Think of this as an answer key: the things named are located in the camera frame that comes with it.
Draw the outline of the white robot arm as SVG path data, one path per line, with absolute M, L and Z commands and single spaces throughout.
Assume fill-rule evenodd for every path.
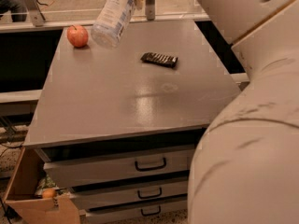
M 249 77 L 193 155 L 188 224 L 299 224 L 299 0 L 197 0 Z

